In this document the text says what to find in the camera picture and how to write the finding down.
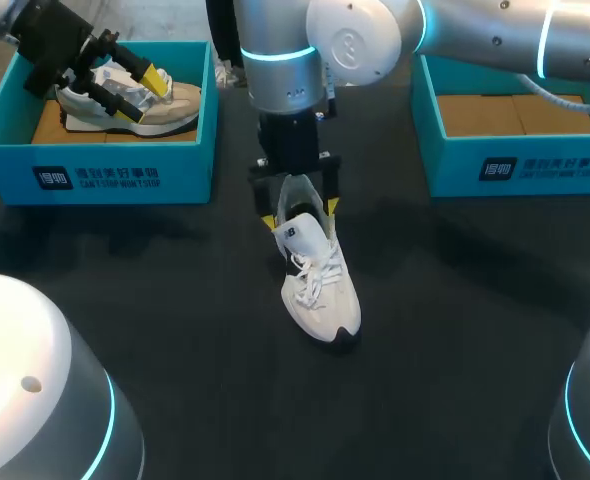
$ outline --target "white robot dome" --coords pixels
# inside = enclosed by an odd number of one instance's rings
[[[46,423],[70,365],[62,312],[30,285],[0,275],[0,467]]]
[[[395,16],[378,0],[313,0],[306,32],[333,73],[356,85],[384,78],[402,51]]]

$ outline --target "teal box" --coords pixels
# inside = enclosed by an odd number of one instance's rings
[[[589,84],[538,83],[590,104]],[[411,105],[433,197],[590,194],[590,135],[446,136],[437,96],[527,93],[511,73],[415,57]]]
[[[174,80],[202,87],[196,141],[31,145],[44,100],[24,90],[31,65],[15,55],[0,86],[0,195],[4,203],[141,205],[209,201],[218,112],[209,43],[123,45],[165,69]],[[50,174],[49,180],[58,174],[58,189],[44,189],[53,185],[39,182],[40,173]]]

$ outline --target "glowing blue ring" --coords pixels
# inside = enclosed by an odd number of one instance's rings
[[[580,450],[582,451],[584,456],[590,462],[590,453],[588,453],[588,450],[586,449],[586,447],[584,446],[584,444],[580,440],[579,435],[577,435],[577,431],[575,430],[575,425],[573,424],[573,419],[571,418],[570,404],[568,402],[568,389],[569,389],[569,385],[571,383],[571,374],[573,373],[573,368],[575,368],[575,364],[573,364],[573,366],[571,367],[571,371],[568,372],[568,378],[566,379],[566,389],[564,392],[564,401],[566,403],[566,416],[568,417],[568,424],[571,426],[571,432],[573,432],[573,436],[575,437],[575,441],[577,442],[577,445],[579,445]]]
[[[244,55],[246,58],[250,58],[251,60],[257,60],[259,62],[284,62],[286,60],[294,60],[296,58],[310,55],[311,53],[315,52],[315,47],[308,47],[304,50],[300,50],[299,52],[280,53],[279,55],[260,55],[258,53],[247,52],[243,48],[241,50],[242,55]]]
[[[426,30],[428,28],[427,20],[426,20],[426,10],[424,10],[424,4],[422,0],[417,0],[419,4],[419,9],[422,11],[422,18],[424,19],[424,30],[422,31],[422,38],[419,39],[419,43],[417,44],[417,48],[413,53],[417,53],[417,51],[421,48],[422,44],[424,43],[424,39],[426,38]]]
[[[539,78],[545,79],[544,75],[544,54],[546,53],[546,42],[548,40],[548,31],[551,28],[551,22],[553,21],[553,14],[557,7],[559,0],[551,0],[548,10],[546,10],[546,17],[544,17],[544,25],[542,26],[542,35],[539,37],[539,48],[537,50],[537,75]]]
[[[104,456],[104,454],[106,453],[106,449],[108,448],[108,442],[111,441],[111,435],[113,434],[113,426],[115,425],[115,392],[113,391],[113,384],[111,383],[111,379],[108,376],[108,373],[104,373],[106,374],[106,379],[108,380],[108,389],[111,392],[111,414],[108,418],[108,428],[106,429],[106,435],[104,435],[104,441],[102,442],[102,446],[100,447],[99,452],[97,452],[97,456],[95,457],[95,460],[93,460],[93,463],[91,463],[91,466],[89,467],[88,471],[82,477],[82,480],[88,480],[89,478],[91,478],[93,473],[95,473],[95,470],[97,470],[97,467],[102,461],[102,457]]]

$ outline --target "robotic arm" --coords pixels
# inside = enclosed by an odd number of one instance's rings
[[[355,83],[414,52],[590,82],[590,0],[313,0],[307,31]]]
[[[150,61],[117,44],[119,34],[106,30],[96,38],[92,30],[59,0],[0,0],[0,39],[18,44],[19,54],[33,64],[24,85],[29,92],[42,97],[54,84],[68,86],[65,74],[70,69],[71,89],[88,93],[109,115],[140,122],[140,110],[93,82],[93,64],[110,55],[135,81],[160,96],[166,94],[166,83]]]
[[[236,14],[268,157],[251,182],[269,226],[267,176],[321,170],[328,213],[339,197],[339,158],[319,157],[312,110],[323,63],[357,85],[413,53],[590,82],[590,0],[236,0]]]

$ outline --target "gray floor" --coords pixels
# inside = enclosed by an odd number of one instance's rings
[[[210,40],[204,0],[62,0],[96,31],[118,31],[126,40]],[[0,42],[0,80],[13,56]]]

